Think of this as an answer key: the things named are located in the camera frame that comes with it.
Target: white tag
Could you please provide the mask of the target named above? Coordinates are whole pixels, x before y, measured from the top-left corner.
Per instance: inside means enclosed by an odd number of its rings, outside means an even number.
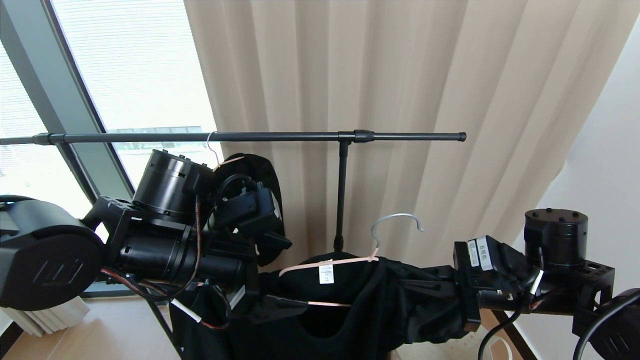
[[[320,275],[321,284],[333,284],[333,264],[320,265],[318,267],[318,272]]]
[[[483,271],[493,270],[491,255],[489,255],[489,245],[486,243],[486,236],[477,239],[478,253],[480,254],[480,265]]]
[[[478,261],[478,250],[476,248],[476,241],[469,240],[469,258],[471,259],[471,266],[476,267],[480,266],[480,262]]]
[[[234,295],[234,297],[229,302],[229,306],[231,307],[231,310],[233,310],[234,307],[236,307],[236,305],[238,305],[238,302],[240,302],[240,299],[242,299],[242,297],[244,296],[245,292],[246,292],[246,289],[244,288],[244,285],[242,285],[242,288],[240,288],[240,290],[238,290],[238,292]]]

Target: curtain fold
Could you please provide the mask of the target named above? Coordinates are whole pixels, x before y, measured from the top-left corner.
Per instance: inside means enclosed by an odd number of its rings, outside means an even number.
[[[185,1],[219,131],[458,132],[349,147],[345,250],[417,266],[512,242],[597,100],[637,1]],[[224,143],[269,158],[294,245],[331,250],[337,143]]]

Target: floor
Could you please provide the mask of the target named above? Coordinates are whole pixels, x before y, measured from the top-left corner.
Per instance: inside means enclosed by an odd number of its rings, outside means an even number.
[[[23,333],[3,360],[178,360],[144,300],[85,301],[91,311],[81,324],[41,338]],[[161,311],[168,319],[168,307]]]

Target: glass pane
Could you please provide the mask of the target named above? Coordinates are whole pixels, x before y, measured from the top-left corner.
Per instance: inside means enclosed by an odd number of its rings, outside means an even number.
[[[52,3],[107,131],[216,130],[182,0]],[[221,156],[220,145],[211,145]],[[152,149],[163,148],[199,163],[216,163],[203,143],[117,145],[135,186]]]
[[[0,137],[46,131],[4,46],[0,46]],[[55,146],[1,146],[0,193],[52,202],[77,218],[83,218],[91,208]]]

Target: black shirt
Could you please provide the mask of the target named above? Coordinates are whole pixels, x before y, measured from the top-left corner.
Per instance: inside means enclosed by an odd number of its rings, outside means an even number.
[[[353,257],[338,252],[305,263]],[[401,279],[436,279],[423,269],[380,258],[370,263],[335,265],[333,272],[333,284],[320,284],[317,268],[287,272],[282,277],[279,272],[264,273],[260,275],[260,289],[289,299],[338,302],[351,307],[309,306],[302,315],[261,324],[238,319],[225,332],[187,321],[185,358],[382,360],[403,343],[439,343],[466,334],[461,330],[457,299],[434,299],[402,286]],[[192,309],[204,318],[216,316],[211,307],[214,296],[201,289]]]

